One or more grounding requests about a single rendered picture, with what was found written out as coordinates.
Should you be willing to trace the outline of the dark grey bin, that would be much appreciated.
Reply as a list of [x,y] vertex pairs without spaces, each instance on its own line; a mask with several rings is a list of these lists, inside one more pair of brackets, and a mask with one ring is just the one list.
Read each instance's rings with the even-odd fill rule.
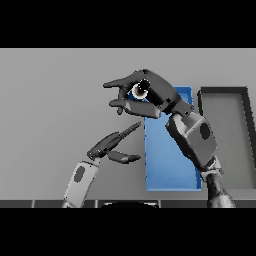
[[256,129],[248,88],[201,87],[199,113],[210,123],[226,189],[256,189]]

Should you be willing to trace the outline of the blue pipe with pale ring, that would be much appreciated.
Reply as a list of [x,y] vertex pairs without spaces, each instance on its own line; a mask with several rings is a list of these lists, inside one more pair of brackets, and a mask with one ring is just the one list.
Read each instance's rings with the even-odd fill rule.
[[150,82],[143,79],[132,86],[128,94],[128,98],[132,100],[143,100],[147,97],[150,88]]

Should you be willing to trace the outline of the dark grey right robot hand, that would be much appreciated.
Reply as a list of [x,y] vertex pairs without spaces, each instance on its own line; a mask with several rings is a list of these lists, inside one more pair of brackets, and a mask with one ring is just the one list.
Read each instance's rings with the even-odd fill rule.
[[[129,99],[128,94],[132,86],[143,79],[150,82],[147,97],[143,100]],[[191,104],[186,103],[180,97],[176,89],[167,80],[148,69],[141,69],[125,78],[104,83],[103,87],[119,88],[117,99],[109,102],[111,107],[118,108],[117,113],[119,115],[125,111],[130,115],[154,119],[160,118],[161,113],[166,115],[178,113],[182,117],[187,117],[194,109]]]

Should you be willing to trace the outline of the blue bin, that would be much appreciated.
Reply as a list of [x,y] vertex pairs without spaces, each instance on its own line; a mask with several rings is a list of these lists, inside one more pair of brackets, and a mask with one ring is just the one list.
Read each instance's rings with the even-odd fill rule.
[[169,116],[144,118],[146,190],[152,192],[200,191],[202,180],[166,130]]

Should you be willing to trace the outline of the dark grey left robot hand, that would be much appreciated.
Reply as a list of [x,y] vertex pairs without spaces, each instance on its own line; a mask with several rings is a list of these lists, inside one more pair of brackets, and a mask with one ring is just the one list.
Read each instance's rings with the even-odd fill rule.
[[121,164],[129,164],[131,162],[135,162],[140,159],[139,155],[129,155],[124,154],[118,151],[114,151],[114,148],[128,135],[130,135],[133,131],[135,131],[139,126],[141,125],[141,122],[137,122],[127,129],[125,129],[123,132],[114,132],[106,137],[104,137],[102,140],[100,140],[98,143],[96,143],[88,152],[87,156],[91,160],[95,160],[96,158],[103,158],[105,156],[108,156],[108,159],[117,163]]

